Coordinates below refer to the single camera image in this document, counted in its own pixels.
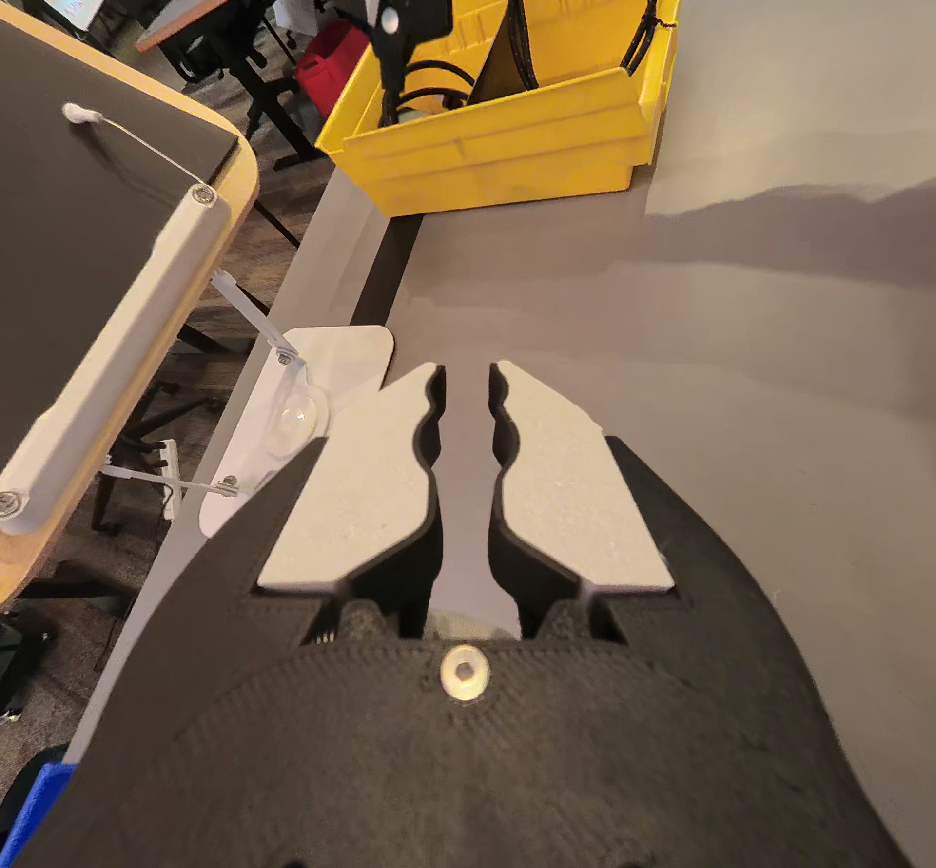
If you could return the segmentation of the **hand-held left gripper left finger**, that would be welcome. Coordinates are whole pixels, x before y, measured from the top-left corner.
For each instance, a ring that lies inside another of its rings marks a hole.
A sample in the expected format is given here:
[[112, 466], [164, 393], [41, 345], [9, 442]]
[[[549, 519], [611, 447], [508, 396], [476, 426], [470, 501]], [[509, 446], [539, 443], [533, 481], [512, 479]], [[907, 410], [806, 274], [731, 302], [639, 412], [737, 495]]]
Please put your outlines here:
[[340, 412], [262, 570], [280, 594], [397, 605], [430, 592], [441, 545], [433, 466], [441, 452], [447, 372], [424, 363]]

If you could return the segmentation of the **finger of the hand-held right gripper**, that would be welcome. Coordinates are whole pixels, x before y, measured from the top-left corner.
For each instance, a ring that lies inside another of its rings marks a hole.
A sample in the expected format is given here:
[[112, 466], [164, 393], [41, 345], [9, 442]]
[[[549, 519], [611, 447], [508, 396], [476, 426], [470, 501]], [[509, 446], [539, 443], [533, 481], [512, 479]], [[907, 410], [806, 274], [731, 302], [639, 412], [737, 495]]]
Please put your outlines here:
[[374, 32], [374, 55], [379, 61], [383, 101], [379, 127], [399, 122], [399, 106], [404, 93], [406, 68], [412, 58], [412, 41], [404, 31]]

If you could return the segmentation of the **yellow plastic bin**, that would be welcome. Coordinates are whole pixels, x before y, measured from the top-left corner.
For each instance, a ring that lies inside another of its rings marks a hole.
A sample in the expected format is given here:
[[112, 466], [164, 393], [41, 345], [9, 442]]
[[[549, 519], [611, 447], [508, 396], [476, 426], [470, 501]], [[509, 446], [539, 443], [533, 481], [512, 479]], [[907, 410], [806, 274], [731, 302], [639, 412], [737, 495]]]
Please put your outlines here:
[[[452, 31], [415, 59], [454, 63], [474, 79], [509, 0], [453, 0]], [[522, 0], [539, 82], [444, 111], [412, 102], [380, 128], [379, 63], [367, 49], [317, 146], [388, 217], [620, 192], [654, 155], [668, 101], [682, 0]], [[461, 79], [417, 72], [404, 90]]]

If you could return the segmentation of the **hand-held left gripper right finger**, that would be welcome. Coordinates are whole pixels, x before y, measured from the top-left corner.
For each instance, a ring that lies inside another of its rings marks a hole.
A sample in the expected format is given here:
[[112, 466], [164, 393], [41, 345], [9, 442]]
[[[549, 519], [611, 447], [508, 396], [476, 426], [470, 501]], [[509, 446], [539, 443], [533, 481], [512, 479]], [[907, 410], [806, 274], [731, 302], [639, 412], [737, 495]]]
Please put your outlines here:
[[514, 599], [661, 594], [675, 582], [602, 427], [516, 364], [490, 366], [500, 465], [488, 561]]

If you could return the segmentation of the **red fabric bin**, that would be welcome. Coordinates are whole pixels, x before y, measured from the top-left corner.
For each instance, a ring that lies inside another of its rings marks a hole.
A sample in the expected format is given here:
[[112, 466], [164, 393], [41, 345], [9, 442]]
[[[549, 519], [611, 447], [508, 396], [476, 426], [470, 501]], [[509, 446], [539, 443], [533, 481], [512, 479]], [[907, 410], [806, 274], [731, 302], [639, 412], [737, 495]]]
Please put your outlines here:
[[351, 21], [336, 19], [318, 32], [297, 63], [294, 78], [326, 120], [370, 45]]

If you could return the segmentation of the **white tablet stand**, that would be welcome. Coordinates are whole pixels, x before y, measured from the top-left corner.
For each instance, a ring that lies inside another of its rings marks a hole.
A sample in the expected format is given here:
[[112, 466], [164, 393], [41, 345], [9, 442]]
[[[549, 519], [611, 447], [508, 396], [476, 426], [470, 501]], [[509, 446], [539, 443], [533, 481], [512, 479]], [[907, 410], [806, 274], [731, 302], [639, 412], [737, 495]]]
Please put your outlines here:
[[200, 180], [126, 127], [73, 102], [73, 125], [109, 125], [193, 180], [152, 253], [53, 406], [2, 465], [2, 605], [17, 598], [75, 510], [131, 408], [156, 372], [253, 205], [259, 173], [250, 145], [222, 116], [24, 12], [2, 22], [159, 102], [230, 131], [236, 146]]

